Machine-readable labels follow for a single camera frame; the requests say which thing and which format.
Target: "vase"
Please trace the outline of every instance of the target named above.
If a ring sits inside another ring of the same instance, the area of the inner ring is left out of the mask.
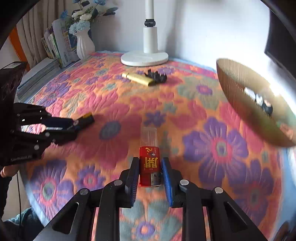
[[[80,59],[86,59],[95,52],[94,43],[87,34],[89,30],[90,28],[86,28],[74,34],[77,37],[77,55]]]

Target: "white lamp base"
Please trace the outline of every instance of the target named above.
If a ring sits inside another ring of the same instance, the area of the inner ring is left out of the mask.
[[[168,61],[168,54],[163,51],[158,53],[144,53],[143,51],[131,51],[121,57],[124,65],[134,67],[146,67],[164,64]]]

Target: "lamp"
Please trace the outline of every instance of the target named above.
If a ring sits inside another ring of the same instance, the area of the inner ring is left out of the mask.
[[[168,61],[168,54],[158,50],[157,27],[154,20],[154,0],[145,0],[146,21],[144,27],[144,50],[131,51],[121,57],[121,62],[128,66],[145,67],[163,64]]]

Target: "orange curtain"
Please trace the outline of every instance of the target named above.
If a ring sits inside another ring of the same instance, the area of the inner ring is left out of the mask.
[[[17,28],[14,27],[14,29],[11,31],[11,33],[9,34],[9,39],[11,41],[11,44],[13,45],[14,49],[15,49],[15,52],[17,53],[19,59],[21,61],[24,61],[24,62],[28,62],[27,58],[26,58],[26,55],[22,49],[22,46],[20,44],[20,39],[18,37],[18,34],[17,34]],[[29,64],[27,64],[27,67],[26,67],[27,71],[30,70],[30,66]]]

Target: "silver bolt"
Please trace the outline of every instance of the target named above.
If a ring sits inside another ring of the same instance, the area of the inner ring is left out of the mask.
[[[86,188],[83,188],[79,191],[80,195],[86,195],[89,191]]]
[[[223,192],[223,189],[222,188],[215,188],[215,192],[218,193],[218,194],[221,194]]]
[[[186,179],[183,179],[183,180],[180,181],[180,184],[181,184],[182,186],[187,186],[187,185],[189,184],[189,181],[186,180]]]
[[[115,181],[113,182],[113,184],[114,184],[115,186],[120,186],[120,185],[122,184],[122,180],[115,180]]]

